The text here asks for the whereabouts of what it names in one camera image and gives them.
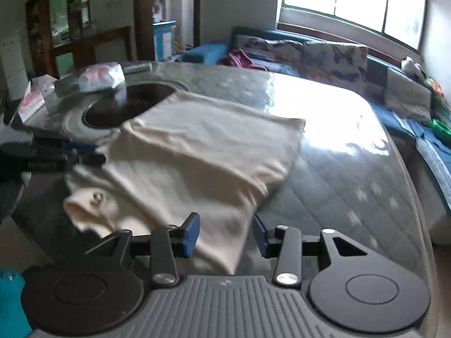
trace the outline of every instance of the sofa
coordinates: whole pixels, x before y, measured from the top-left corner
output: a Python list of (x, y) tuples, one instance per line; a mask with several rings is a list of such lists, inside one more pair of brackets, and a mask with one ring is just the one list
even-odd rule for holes
[[(179, 61), (216, 65), (229, 51), (238, 48), (238, 40), (243, 35), (270, 41), (290, 40), (302, 44), (324, 42), (307, 35), (281, 30), (236, 27), (232, 30), (230, 42), (203, 44), (183, 54)], [(372, 89), (364, 95), (359, 94), (369, 102), (376, 116), (397, 145), (417, 190), (432, 241), (436, 244), (450, 244), (451, 149), (436, 138), (430, 123), (424, 123), (418, 119), (402, 118), (386, 107), (383, 96), (374, 94), (374, 88), (381, 90), (389, 88), (390, 75), (393, 73), (401, 77), (401, 80), (405, 78), (405, 80), (411, 81), (411, 78), (408, 78), (399, 67), (367, 55), (366, 84)], [(432, 95), (429, 87), (422, 82), (414, 84), (429, 90), (426, 92)]]

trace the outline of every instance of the table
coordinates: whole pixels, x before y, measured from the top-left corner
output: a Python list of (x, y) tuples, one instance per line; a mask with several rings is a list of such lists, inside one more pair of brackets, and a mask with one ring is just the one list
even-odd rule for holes
[[(153, 63), (152, 67), (150, 72), (127, 76), (127, 82), (180, 82), (195, 93), (273, 115), (305, 118), (299, 157), (285, 184), (273, 190), (260, 212), (274, 226), (290, 225), (307, 235), (333, 228), (416, 273), (432, 294), (421, 333), (428, 338), (435, 335), (436, 275), (421, 204), (392, 139), (363, 98), (330, 85), (256, 70), (190, 63)], [(76, 89), (68, 85), (67, 90)], [(61, 107), (68, 105), (67, 100)], [(55, 118), (42, 123), (61, 129)], [(85, 245), (62, 211), (67, 195), (61, 176), (34, 175), (13, 216), (56, 259)], [(269, 273), (271, 265), (257, 255), (249, 236), (237, 272)], [(315, 268), (306, 261), (304, 275), (313, 275)]]

